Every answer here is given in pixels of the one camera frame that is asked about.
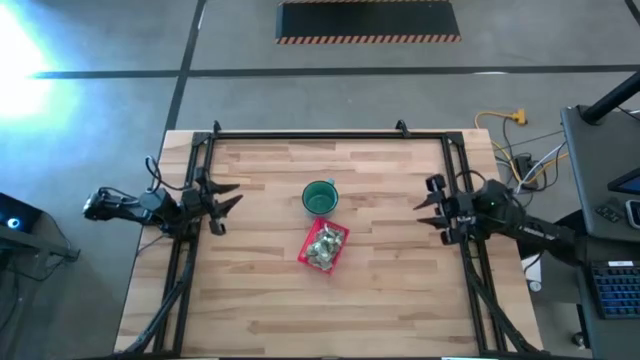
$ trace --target black metal frame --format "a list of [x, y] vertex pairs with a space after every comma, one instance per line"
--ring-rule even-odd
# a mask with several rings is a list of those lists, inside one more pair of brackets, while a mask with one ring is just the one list
[[[213, 150], [216, 140], [246, 140], [246, 139], [425, 139], [425, 140], [438, 140], [442, 145], [443, 158], [445, 162], [445, 170], [448, 182], [451, 184], [451, 191], [457, 192], [459, 186], [457, 184], [457, 176], [454, 169], [453, 155], [451, 147], [455, 147], [458, 153], [458, 159], [460, 162], [461, 172], [459, 176], [462, 176], [465, 191], [473, 191], [473, 185], [469, 173], [469, 163], [465, 151], [464, 139], [461, 132], [410, 132], [407, 129], [404, 121], [400, 120], [396, 124], [396, 130], [383, 131], [383, 132], [370, 132], [370, 131], [286, 131], [286, 132], [222, 132], [220, 131], [220, 125], [216, 122], [213, 132], [196, 132], [193, 135], [191, 144], [191, 153], [189, 155], [189, 164], [187, 167], [187, 174], [185, 176], [185, 185], [189, 186], [194, 180], [194, 172], [196, 168], [198, 149], [206, 143], [206, 155], [205, 155], [205, 168], [210, 168], [213, 159]], [[180, 280], [176, 282], [178, 273], [178, 262], [180, 252], [184, 244], [189, 245], [189, 252], [187, 254], [187, 265], [183, 270], [183, 275]], [[176, 239], [173, 242], [171, 249], [171, 255], [169, 257], [169, 266], [167, 269], [167, 277], [164, 285], [163, 303], [154, 317], [154, 321], [147, 327], [145, 331], [150, 332], [154, 338], [154, 344], [152, 352], [125, 352], [115, 353], [107, 357], [101, 357], [100, 359], [166, 359], [180, 357], [181, 348], [184, 339], [184, 331], [187, 320], [187, 311], [189, 307], [189, 294], [191, 290], [191, 280], [195, 268], [195, 259], [197, 254], [198, 236], [192, 239]], [[493, 278], [491, 276], [489, 258], [487, 255], [484, 242], [479, 242], [478, 246], [478, 261], [482, 269], [482, 280], [486, 290], [491, 294], [493, 298], [496, 297], [495, 288], [493, 285]], [[465, 267], [465, 276], [467, 282], [467, 290], [469, 294], [469, 304], [471, 307], [471, 317], [473, 322], [473, 328], [476, 334], [476, 342], [478, 351], [481, 355], [490, 351], [487, 346], [486, 334], [484, 332], [484, 324], [482, 320], [482, 313], [480, 310], [480, 304], [478, 302], [478, 294], [470, 285], [468, 264], [471, 264], [471, 254], [469, 251], [468, 243], [460, 244], [460, 249], [463, 258], [463, 266]], [[171, 350], [164, 350], [164, 340], [166, 337], [166, 319], [171, 310], [171, 307], [177, 302], [180, 297], [180, 305], [177, 314], [177, 325], [174, 333], [174, 341]], [[496, 338], [497, 351], [501, 354], [507, 351], [504, 334], [502, 330], [496, 325], [492, 315], [492, 322], [494, 324], [493, 331]]]
[[583, 111], [580, 114], [582, 120], [589, 125], [601, 125], [603, 116], [622, 105], [622, 103], [629, 100], [638, 92], [640, 92], [640, 71], [631, 75], [630, 78], [616, 86], [613, 90], [598, 100], [598, 102]]

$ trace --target wooden table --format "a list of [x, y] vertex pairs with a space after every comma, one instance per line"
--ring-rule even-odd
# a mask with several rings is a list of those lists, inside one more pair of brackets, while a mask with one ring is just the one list
[[[462, 131], [470, 168], [499, 178], [487, 131]], [[160, 168], [169, 183], [184, 180], [191, 136], [167, 133]], [[202, 227], [182, 355], [477, 354], [459, 247], [416, 222], [433, 209], [412, 211], [426, 196], [425, 178], [445, 173], [442, 159], [431, 140], [216, 141], [213, 180], [241, 184], [228, 197], [244, 198], [225, 236]], [[327, 178], [340, 193], [331, 220], [351, 229], [332, 276], [296, 261], [312, 223], [300, 195]], [[145, 229], [140, 246], [158, 234]], [[541, 348], [516, 243], [495, 236], [487, 247], [501, 306]], [[137, 258], [117, 350], [156, 312], [170, 248], [161, 241]]]

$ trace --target green mug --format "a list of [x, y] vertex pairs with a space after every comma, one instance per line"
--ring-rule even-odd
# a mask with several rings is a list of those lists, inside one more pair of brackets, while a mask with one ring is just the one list
[[312, 216], [328, 217], [338, 205], [338, 190], [335, 181], [314, 181], [302, 192], [302, 204]]

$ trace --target concrete floor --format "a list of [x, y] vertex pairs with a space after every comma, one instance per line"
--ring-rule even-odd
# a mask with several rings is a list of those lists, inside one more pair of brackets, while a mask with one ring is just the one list
[[[24, 80], [33, 71], [178, 70], [196, 0], [0, 1], [0, 191], [52, 214], [82, 249], [77, 263], [39, 285], [21, 359], [111, 352], [140, 227], [84, 220], [102, 185], [137, 194], [150, 182], [145, 155], [160, 148], [175, 78]], [[273, 44], [275, 0], [209, 0], [193, 69], [359, 66], [556, 66], [636, 64], [640, 27], [622, 0], [455, 0], [459, 45]], [[629, 73], [190, 79], [178, 129], [469, 128], [483, 110], [525, 108], [512, 142], [560, 130], [564, 106], [589, 104]], [[640, 99], [626, 104], [639, 108]], [[484, 126], [503, 142], [501, 120]], [[562, 134], [517, 152], [540, 158]], [[531, 213], [556, 220], [579, 208], [568, 160]], [[553, 259], [545, 258], [544, 266]], [[534, 296], [547, 350], [588, 356], [568, 342], [572, 306], [552, 302], [572, 283]], [[0, 318], [8, 312], [0, 305]]]

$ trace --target computer monitor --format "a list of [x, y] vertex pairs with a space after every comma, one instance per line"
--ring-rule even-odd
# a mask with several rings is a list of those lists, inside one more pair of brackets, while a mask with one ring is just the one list
[[607, 184], [610, 191], [640, 195], [640, 168], [635, 169]]
[[42, 210], [0, 193], [0, 226], [30, 234]]

